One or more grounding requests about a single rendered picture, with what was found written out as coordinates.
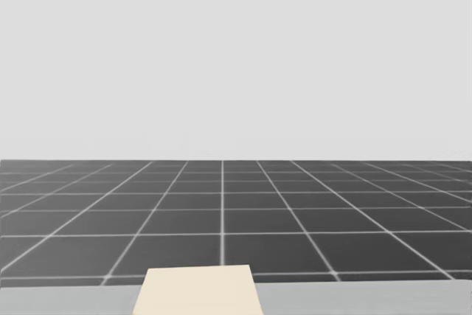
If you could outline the tall board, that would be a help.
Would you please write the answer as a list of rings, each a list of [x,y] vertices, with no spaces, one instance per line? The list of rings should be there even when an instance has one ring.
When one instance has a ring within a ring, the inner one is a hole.
[[[148,269],[132,315],[264,315],[248,265]]]

